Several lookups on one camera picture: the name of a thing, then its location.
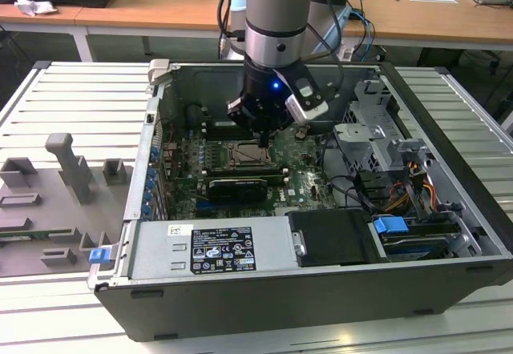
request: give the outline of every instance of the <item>metal frame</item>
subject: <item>metal frame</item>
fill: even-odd
[[[95,53],[88,42],[89,35],[126,35],[140,37],[165,37],[165,38],[218,38],[217,30],[181,30],[174,28],[146,28],[146,27],[113,27],[113,26],[79,26],[79,25],[51,25],[40,23],[12,23],[2,22],[2,26],[8,31],[46,32],[53,34],[70,34],[75,40],[75,45],[82,62],[94,62]],[[344,36],[344,42],[356,45],[361,37]],[[513,43],[494,42],[460,42],[437,41],[428,39],[407,38],[382,38],[374,39],[375,45],[404,46],[404,47],[429,47],[429,48],[454,48],[460,50],[504,50],[512,51]],[[149,43],[143,39],[144,53],[150,52]]]
[[[169,28],[146,27],[113,27],[113,26],[76,26],[53,25],[38,23],[10,23],[2,22],[2,26],[8,31],[45,32],[52,34],[69,34],[73,36],[77,51],[82,62],[95,62],[96,56],[89,43],[89,35],[126,35],[142,37],[143,51],[150,54],[151,49],[148,37],[166,38],[217,38],[217,30],[180,30]]]

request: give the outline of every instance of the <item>blue cable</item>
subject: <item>blue cable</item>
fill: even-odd
[[[363,16],[361,16],[358,12],[356,12],[355,10],[353,10],[353,14],[355,14],[361,21],[363,24],[366,25],[366,28],[367,28],[367,33],[368,33],[368,38],[367,38],[367,47],[366,47],[366,52],[362,55],[362,62],[365,60],[367,54],[369,53],[369,50],[370,50],[370,43],[371,43],[371,39],[372,39],[372,36],[371,36],[371,28],[370,28],[370,24],[369,22],[367,21],[367,19],[365,19]]]

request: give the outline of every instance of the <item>motherboard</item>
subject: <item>motherboard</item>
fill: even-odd
[[[319,136],[308,135],[308,128],[282,131],[268,148],[227,136],[185,131],[169,139],[169,219],[274,216],[337,206],[322,177]]]

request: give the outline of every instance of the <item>white sticker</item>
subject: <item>white sticker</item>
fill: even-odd
[[[191,235],[193,224],[170,224],[168,225],[168,236]]]

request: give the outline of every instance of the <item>black plastic cover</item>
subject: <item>black plastic cover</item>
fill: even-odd
[[[289,213],[292,232],[301,232],[306,246],[306,255],[298,257],[299,265],[307,268],[379,263],[369,221],[369,215],[360,209]]]

